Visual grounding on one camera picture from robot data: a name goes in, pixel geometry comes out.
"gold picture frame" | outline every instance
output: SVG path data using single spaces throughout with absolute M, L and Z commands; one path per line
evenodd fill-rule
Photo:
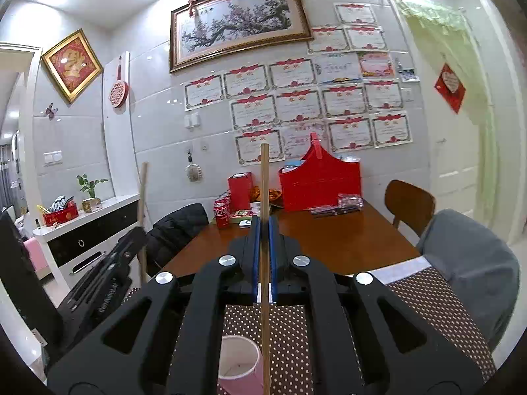
M 82 29 L 53 46 L 41 60 L 70 104 L 103 72 Z
M 170 15 L 169 72 L 238 51 L 308 40 L 313 32 L 302 0 L 196 0 Z

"certificate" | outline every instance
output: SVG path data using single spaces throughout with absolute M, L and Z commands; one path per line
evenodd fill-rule
M 280 127 L 286 159 L 302 157 L 311 146 L 311 132 L 317 134 L 322 146 L 327 148 L 326 126 L 322 121 L 304 121 Z
M 280 131 L 277 129 L 256 130 L 235 135 L 238 162 L 241 165 L 253 165 L 260 163 L 260 146 L 262 143 L 269 144 L 269 161 L 278 162 L 285 160 L 284 149 Z
M 342 83 L 362 78 L 357 54 L 329 54 L 314 58 L 318 83 Z
M 379 27 L 346 27 L 349 43 L 352 50 L 387 50 L 388 46 L 384 41 L 383 30 Z
M 229 105 L 234 129 L 278 122 L 275 97 L 272 94 L 234 99 Z
M 405 111 L 370 114 L 375 148 L 412 142 L 410 124 Z
M 372 6 L 369 4 L 334 3 L 334 6 L 340 23 L 377 25 Z
M 285 89 L 276 92 L 276 110 L 280 121 L 303 121 L 322 118 L 318 89 Z
M 202 77 L 184 84 L 185 110 L 214 104 L 225 98 L 221 76 Z
M 269 65 L 273 88 L 314 85 L 315 68 L 309 58 L 287 59 Z
M 348 116 L 366 112 L 363 87 L 360 83 L 322 86 L 322 101 L 326 117 Z
M 359 53 L 364 77 L 395 77 L 392 60 L 387 53 Z
M 349 50 L 346 34 L 342 26 L 313 27 L 313 41 L 307 42 L 309 54 Z
M 223 84 L 227 98 L 241 94 L 264 92 L 270 89 L 267 71 L 263 64 L 230 70 L 223 74 Z
M 370 110 L 402 108 L 401 88 L 398 80 L 365 80 L 364 89 Z
M 331 151 L 360 150 L 373 146 L 372 127 L 368 116 L 328 122 Z

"pink cup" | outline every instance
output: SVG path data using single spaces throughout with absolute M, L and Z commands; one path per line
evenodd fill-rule
M 221 339 L 218 381 L 230 395 L 263 395 L 262 353 L 256 343 L 240 335 Z

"potted plant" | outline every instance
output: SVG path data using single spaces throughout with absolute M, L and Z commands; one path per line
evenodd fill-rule
M 77 175 L 78 184 L 81 186 L 81 192 L 88 192 L 89 199 L 82 201 L 82 208 L 86 212 L 93 212 L 102 208 L 101 200 L 96 198 L 96 185 L 108 181 L 106 178 L 96 179 L 95 181 L 88 181 L 88 175 Z

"drawer handle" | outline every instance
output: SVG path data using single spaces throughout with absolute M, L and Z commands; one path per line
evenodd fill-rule
M 91 257 L 93 257 L 93 256 L 96 256 L 96 257 L 95 257 L 93 260 L 88 261 L 88 263 L 86 263 L 85 265 L 81 266 L 80 268 L 77 268 L 77 267 L 78 267 L 79 265 L 83 264 L 84 262 L 79 263 L 77 266 L 73 266 L 73 269 L 72 269 L 72 271 L 71 271 L 69 274 L 70 274 L 71 276 L 73 276 L 73 275 L 77 274 L 78 272 L 83 271 L 83 270 L 86 269 L 89 265 L 95 263 L 99 258 L 104 257 L 104 254 L 103 254 L 101 251 L 99 251 L 99 252 L 96 252 L 96 253 L 95 253 L 94 255 L 92 255 Z

